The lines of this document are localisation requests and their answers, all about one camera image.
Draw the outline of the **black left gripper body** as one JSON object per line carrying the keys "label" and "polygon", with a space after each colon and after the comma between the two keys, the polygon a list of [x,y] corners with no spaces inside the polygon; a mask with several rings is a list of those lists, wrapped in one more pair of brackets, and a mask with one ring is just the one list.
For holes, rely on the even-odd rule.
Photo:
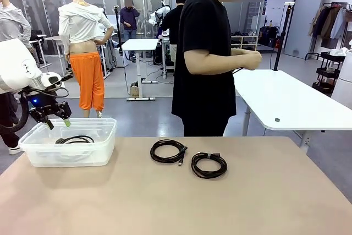
{"label": "black left gripper body", "polygon": [[56,92],[44,91],[32,92],[27,95],[28,103],[31,104],[29,107],[29,113],[44,113],[54,114],[58,110],[58,102],[56,101]]}

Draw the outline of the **person's right hand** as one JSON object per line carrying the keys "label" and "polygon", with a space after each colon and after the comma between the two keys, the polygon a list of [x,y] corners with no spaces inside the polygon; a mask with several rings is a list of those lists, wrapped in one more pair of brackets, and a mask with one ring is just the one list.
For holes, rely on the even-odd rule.
{"label": "person's right hand", "polygon": [[242,58],[243,58],[243,68],[248,70],[257,69],[262,61],[262,56],[261,56],[261,53],[259,52],[245,53],[243,50]]}

